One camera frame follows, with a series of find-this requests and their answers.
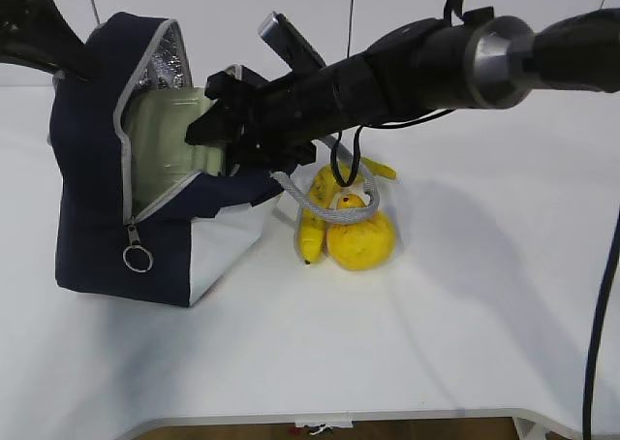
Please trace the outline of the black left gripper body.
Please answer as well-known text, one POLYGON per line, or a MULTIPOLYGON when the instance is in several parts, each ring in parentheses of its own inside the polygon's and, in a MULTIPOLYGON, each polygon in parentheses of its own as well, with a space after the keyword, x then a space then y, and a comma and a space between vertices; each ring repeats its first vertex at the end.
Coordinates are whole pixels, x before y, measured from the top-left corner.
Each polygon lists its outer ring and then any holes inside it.
POLYGON ((58 18, 53 0, 1 0, 1 62, 58 67, 45 32, 58 18))

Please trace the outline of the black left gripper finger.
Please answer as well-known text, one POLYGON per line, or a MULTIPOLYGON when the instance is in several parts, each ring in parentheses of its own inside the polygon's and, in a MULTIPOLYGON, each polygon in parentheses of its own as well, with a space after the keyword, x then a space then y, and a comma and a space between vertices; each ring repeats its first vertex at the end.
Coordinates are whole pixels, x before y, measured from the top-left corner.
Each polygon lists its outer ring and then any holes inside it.
POLYGON ((96 57, 53 0, 32 0, 29 4, 28 62, 44 72, 63 71, 82 80, 92 80, 100 72, 96 57))

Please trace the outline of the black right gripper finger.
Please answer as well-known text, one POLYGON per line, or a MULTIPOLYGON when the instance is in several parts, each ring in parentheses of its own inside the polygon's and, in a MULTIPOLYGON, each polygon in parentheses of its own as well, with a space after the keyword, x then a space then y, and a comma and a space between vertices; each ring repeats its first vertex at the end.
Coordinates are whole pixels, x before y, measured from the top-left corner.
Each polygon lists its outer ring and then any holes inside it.
POLYGON ((241 121, 226 106, 214 105, 188 125, 185 142, 191 145, 237 143, 241 128, 241 121))

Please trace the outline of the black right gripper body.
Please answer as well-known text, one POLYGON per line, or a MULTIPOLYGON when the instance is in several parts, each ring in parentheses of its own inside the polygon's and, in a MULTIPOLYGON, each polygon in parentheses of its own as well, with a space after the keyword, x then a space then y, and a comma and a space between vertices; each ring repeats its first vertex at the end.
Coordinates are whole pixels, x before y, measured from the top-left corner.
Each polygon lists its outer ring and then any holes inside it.
POLYGON ((204 95, 241 121, 239 141, 224 144, 239 163, 279 165, 299 151, 297 160, 306 164, 305 144, 372 123, 388 112, 381 86, 360 55, 307 75, 290 71, 272 81, 233 65, 207 79, 204 95))

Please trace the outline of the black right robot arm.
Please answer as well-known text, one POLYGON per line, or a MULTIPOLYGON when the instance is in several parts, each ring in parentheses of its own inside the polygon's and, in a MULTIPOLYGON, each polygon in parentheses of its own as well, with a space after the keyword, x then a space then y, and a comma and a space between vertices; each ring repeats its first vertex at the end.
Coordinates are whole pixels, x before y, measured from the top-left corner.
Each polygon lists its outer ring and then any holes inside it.
POLYGON ((518 17, 447 0, 441 17, 401 26, 333 64, 281 14, 260 34, 289 72, 273 81, 249 69, 212 75, 204 89, 212 108, 185 137, 222 144, 238 164, 305 165, 315 159, 314 141, 352 127, 399 129, 455 110, 505 110, 535 89, 619 89, 613 8, 535 32, 518 17))

